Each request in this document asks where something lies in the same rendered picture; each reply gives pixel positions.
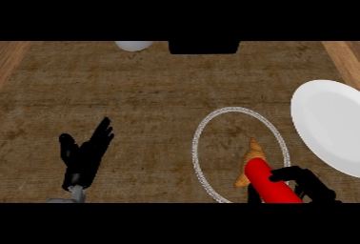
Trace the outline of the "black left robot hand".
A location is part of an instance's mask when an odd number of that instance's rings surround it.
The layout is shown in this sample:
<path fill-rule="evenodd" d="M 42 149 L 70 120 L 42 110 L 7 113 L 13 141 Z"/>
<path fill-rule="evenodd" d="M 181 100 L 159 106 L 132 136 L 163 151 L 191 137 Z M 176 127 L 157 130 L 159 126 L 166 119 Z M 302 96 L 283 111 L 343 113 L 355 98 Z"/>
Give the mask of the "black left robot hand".
<path fill-rule="evenodd" d="M 69 133 L 60 135 L 61 159 L 67 165 L 63 184 L 66 191 L 70 191 L 76 185 L 83 189 L 92 186 L 113 138 L 108 117 L 101 122 L 91 139 L 82 145 L 77 145 Z"/>

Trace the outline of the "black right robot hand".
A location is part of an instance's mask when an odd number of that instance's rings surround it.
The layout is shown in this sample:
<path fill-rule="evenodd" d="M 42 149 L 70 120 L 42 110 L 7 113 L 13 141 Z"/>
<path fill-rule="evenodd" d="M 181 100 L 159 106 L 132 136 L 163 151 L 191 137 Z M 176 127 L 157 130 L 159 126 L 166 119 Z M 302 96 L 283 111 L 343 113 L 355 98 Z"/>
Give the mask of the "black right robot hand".
<path fill-rule="evenodd" d="M 322 183 L 309 169 L 291 166 L 271 171 L 269 180 L 274 183 L 296 181 L 296 194 L 300 198 L 308 196 L 316 204 L 342 203 L 337 193 Z"/>

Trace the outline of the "red can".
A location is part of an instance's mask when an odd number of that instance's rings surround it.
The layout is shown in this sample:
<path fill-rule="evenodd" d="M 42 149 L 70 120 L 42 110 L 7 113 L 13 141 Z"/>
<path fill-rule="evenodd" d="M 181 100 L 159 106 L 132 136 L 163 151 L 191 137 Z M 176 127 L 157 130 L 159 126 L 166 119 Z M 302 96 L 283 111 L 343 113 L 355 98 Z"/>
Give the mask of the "red can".
<path fill-rule="evenodd" d="M 246 166 L 249 177 L 265 203 L 302 203 L 303 200 L 284 181 L 271 181 L 272 168 L 262 158 L 254 158 Z"/>

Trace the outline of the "white plate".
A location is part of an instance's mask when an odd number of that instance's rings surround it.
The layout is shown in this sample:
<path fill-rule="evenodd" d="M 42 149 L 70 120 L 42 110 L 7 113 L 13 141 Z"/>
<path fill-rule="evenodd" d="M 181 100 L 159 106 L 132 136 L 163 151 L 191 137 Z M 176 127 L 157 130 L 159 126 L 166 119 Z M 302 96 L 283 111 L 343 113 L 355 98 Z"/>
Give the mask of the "white plate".
<path fill-rule="evenodd" d="M 360 91 L 333 80 L 305 83 L 291 98 L 291 118 L 315 155 L 360 178 Z"/>

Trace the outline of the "round placemat with white rim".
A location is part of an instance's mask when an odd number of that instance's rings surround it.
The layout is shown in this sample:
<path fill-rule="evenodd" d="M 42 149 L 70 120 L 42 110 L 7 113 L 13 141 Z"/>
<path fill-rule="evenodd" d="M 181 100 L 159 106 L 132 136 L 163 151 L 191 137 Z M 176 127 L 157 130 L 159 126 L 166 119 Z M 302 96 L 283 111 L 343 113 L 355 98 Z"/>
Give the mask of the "round placemat with white rim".
<path fill-rule="evenodd" d="M 249 187 L 234 183 L 243 173 L 243 159 L 256 138 L 269 164 L 290 167 L 290 151 L 272 119 L 244 107 L 225 107 L 210 112 L 195 128 L 193 162 L 198 183 L 219 203 L 246 203 Z"/>

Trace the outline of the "golden brown croissant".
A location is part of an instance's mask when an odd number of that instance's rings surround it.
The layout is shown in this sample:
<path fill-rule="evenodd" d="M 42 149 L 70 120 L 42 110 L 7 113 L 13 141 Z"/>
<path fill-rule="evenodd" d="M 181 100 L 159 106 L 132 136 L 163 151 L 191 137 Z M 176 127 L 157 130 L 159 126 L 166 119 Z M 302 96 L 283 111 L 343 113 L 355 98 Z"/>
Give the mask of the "golden brown croissant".
<path fill-rule="evenodd" d="M 237 188 L 247 187 L 252 184 L 249 176 L 246 175 L 246 167 L 247 167 L 249 162 L 254 158 L 260 158 L 263 160 L 268 160 L 263 148 L 262 148 L 260 144 L 257 143 L 256 138 L 253 137 L 252 141 L 250 141 L 250 148 L 247 150 L 247 153 L 246 153 L 246 156 L 243 159 L 241 173 L 240 173 L 240 176 L 238 176 L 235 183 L 234 183 L 234 186 Z"/>

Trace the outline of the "white rounded object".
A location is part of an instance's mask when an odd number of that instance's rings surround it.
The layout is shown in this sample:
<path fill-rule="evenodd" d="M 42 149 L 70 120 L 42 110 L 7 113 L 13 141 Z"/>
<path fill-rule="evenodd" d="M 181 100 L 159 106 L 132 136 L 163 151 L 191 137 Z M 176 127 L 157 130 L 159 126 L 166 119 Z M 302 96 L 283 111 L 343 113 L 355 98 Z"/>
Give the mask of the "white rounded object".
<path fill-rule="evenodd" d="M 151 47 L 153 41 L 117 41 L 119 48 L 123 51 L 142 51 Z"/>

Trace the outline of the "black appliance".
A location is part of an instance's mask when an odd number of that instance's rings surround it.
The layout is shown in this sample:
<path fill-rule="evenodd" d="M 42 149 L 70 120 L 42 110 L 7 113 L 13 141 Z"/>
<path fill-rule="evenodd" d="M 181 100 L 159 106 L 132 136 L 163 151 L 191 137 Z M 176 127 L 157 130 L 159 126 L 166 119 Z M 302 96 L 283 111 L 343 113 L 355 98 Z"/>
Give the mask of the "black appliance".
<path fill-rule="evenodd" d="M 238 41 L 170 41 L 169 50 L 172 54 L 235 54 Z"/>

